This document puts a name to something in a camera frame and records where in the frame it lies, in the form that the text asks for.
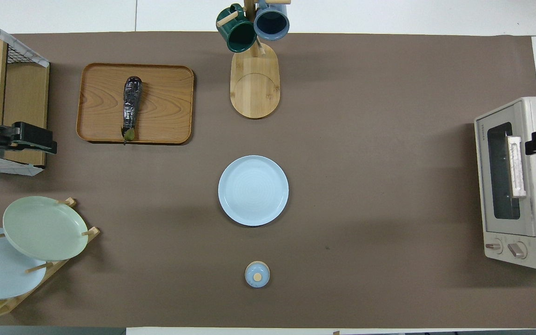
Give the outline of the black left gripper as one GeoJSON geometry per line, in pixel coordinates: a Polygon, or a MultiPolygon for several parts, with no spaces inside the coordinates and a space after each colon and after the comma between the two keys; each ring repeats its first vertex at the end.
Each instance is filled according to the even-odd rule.
{"type": "Polygon", "coordinates": [[[56,154],[53,132],[25,122],[15,122],[10,127],[0,125],[0,154],[23,150],[56,154]]]}

